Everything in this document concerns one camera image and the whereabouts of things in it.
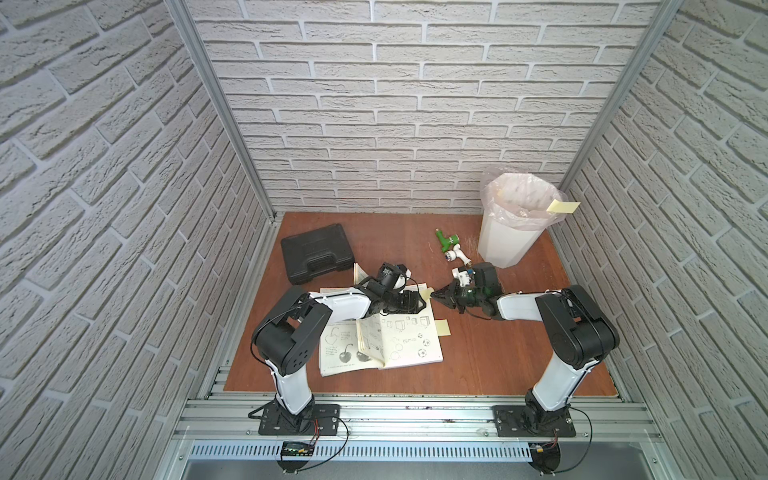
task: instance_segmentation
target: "white trash can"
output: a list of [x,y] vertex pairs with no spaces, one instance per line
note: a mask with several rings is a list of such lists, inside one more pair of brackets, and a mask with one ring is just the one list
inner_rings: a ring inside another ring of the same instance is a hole
[[553,200],[566,201],[566,195],[534,174],[486,170],[481,199],[484,212],[478,253],[498,268],[516,265],[541,232],[565,218],[547,208]]

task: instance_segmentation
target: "open book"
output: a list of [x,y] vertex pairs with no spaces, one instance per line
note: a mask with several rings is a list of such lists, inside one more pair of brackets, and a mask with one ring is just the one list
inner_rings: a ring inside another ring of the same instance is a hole
[[419,291],[427,307],[415,315],[373,315],[327,325],[320,337],[320,375],[442,362],[430,291],[425,284]]

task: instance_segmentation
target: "metal grille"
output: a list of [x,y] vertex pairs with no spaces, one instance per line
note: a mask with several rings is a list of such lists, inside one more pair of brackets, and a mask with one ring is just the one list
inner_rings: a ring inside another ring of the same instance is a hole
[[[277,460],[282,440],[195,440],[190,460]],[[313,460],[325,460],[343,441],[320,440]],[[334,460],[355,462],[530,462],[527,442],[349,441]]]

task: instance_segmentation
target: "brick wall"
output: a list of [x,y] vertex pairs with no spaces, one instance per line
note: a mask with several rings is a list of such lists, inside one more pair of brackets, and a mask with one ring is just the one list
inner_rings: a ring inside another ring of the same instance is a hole
[[648,2],[187,0],[278,210],[478,213],[558,182]]
[[768,17],[686,0],[552,229],[688,478],[768,475]]
[[264,222],[157,0],[0,2],[0,478],[153,475]]

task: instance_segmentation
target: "yellow sticky note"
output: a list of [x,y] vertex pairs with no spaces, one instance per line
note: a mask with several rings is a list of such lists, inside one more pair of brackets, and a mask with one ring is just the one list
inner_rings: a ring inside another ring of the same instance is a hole
[[553,200],[547,207],[547,212],[551,214],[572,214],[576,211],[581,202],[561,202],[560,200]]
[[437,336],[448,336],[451,334],[451,329],[448,328],[448,320],[435,320],[435,327],[437,327]]

